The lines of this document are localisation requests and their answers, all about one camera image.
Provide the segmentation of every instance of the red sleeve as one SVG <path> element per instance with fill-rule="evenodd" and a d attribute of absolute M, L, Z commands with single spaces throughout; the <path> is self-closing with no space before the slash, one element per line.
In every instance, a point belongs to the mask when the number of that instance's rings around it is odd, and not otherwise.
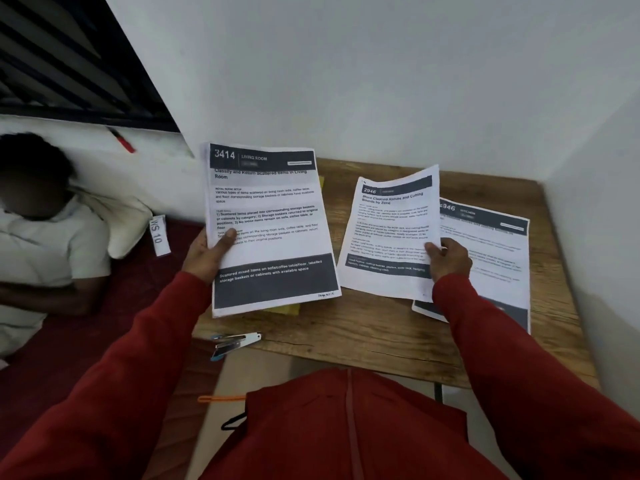
<path fill-rule="evenodd" d="M 139 479 L 211 288 L 180 272 L 0 464 L 3 480 Z"/>
<path fill-rule="evenodd" d="M 640 423 L 449 274 L 433 300 L 451 323 L 471 386 L 523 478 L 640 478 Z"/>

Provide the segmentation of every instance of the tiled floor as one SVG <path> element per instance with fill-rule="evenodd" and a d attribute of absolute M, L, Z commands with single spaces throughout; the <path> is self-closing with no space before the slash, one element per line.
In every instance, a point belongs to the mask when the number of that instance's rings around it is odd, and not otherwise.
<path fill-rule="evenodd" d="M 236 350 L 227 357 L 215 394 L 245 394 L 261 387 L 281 384 L 325 367 L 333 367 L 333 365 L 244 348 Z M 430 382 L 389 374 L 384 375 L 409 389 L 434 397 L 433 384 Z M 471 444 L 494 462 L 509 478 L 517 479 L 518 476 L 515 475 L 502 455 L 500 455 L 498 446 L 495 443 L 493 430 L 477 404 L 473 393 L 454 387 L 446 387 L 443 389 L 443 396 L 445 403 L 467 411 Z M 230 435 L 230 431 L 221 431 L 220 425 L 243 411 L 244 402 L 210 405 L 200 431 L 196 450 L 191 459 L 187 480 L 197 480 L 209 460 Z"/>

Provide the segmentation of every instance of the black hair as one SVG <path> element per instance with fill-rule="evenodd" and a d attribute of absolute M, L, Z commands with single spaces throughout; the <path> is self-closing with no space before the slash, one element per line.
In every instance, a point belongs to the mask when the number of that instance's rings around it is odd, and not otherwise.
<path fill-rule="evenodd" d="M 67 185 L 76 176 L 73 163 L 57 146 L 34 133 L 0 136 L 0 173 L 15 171 Z"/>

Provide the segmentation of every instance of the jacket zipper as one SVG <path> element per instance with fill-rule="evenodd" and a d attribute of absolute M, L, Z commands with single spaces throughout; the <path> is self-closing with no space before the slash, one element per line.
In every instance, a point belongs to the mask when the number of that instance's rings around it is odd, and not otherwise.
<path fill-rule="evenodd" d="M 364 480 L 364 471 L 358 448 L 358 435 L 356 433 L 356 419 L 353 414 L 353 379 L 351 369 L 347 369 L 347 427 L 349 430 L 349 449 L 351 450 L 351 474 L 353 480 Z"/>

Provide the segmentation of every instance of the seated person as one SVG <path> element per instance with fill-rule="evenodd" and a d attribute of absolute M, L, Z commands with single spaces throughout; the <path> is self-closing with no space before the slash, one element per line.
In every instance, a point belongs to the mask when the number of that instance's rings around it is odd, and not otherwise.
<path fill-rule="evenodd" d="M 47 314 L 89 313 L 108 279 L 108 227 L 68 190 L 73 175 L 40 136 L 0 136 L 0 368 Z"/>

